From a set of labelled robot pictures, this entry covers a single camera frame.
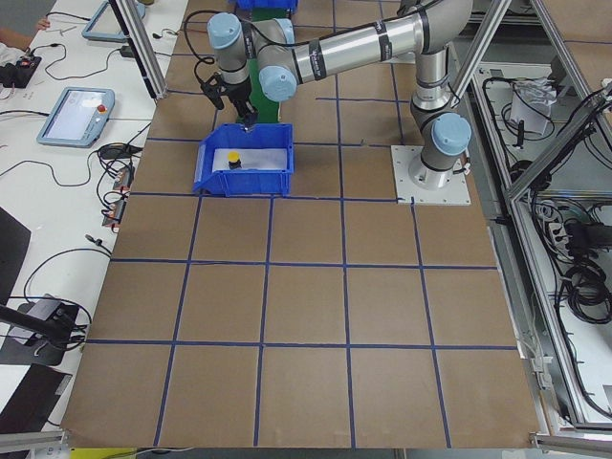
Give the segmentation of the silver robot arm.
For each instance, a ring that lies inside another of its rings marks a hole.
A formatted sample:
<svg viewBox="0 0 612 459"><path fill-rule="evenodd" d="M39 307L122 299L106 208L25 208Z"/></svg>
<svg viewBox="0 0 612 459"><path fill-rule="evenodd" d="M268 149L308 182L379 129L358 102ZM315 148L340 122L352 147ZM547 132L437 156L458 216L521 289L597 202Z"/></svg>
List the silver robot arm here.
<svg viewBox="0 0 612 459"><path fill-rule="evenodd" d="M394 17L304 42L296 41L288 18L249 22L218 12L207 23L218 70L201 81L201 90L217 109L229 101L239 119L252 126L257 110L251 104L251 59L264 96L283 102L301 84L412 53L411 114L425 145L411 161L409 177L420 188L441 189L471 137L468 122L450 106L448 82L448 45L467 25L471 9L470 1L403 1Z"/></svg>

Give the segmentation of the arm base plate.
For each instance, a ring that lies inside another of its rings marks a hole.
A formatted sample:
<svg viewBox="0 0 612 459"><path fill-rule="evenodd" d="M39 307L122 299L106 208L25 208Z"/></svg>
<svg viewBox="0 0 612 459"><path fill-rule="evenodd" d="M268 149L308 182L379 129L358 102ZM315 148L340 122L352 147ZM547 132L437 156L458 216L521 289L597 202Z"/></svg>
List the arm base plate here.
<svg viewBox="0 0 612 459"><path fill-rule="evenodd" d="M459 159L448 171L428 169L420 145L392 145L397 202L423 206L469 206L470 193Z"/></svg>

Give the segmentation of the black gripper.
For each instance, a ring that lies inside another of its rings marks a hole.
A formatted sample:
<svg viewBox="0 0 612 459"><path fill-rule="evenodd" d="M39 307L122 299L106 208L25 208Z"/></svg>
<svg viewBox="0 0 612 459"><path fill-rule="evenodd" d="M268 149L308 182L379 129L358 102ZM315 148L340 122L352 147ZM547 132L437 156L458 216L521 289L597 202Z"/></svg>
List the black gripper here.
<svg viewBox="0 0 612 459"><path fill-rule="evenodd" d="M225 83L225 96L236 109L237 123L243 130L253 128L257 124L258 113L253 112L251 104L251 83L242 81L238 84Z"/></svg>

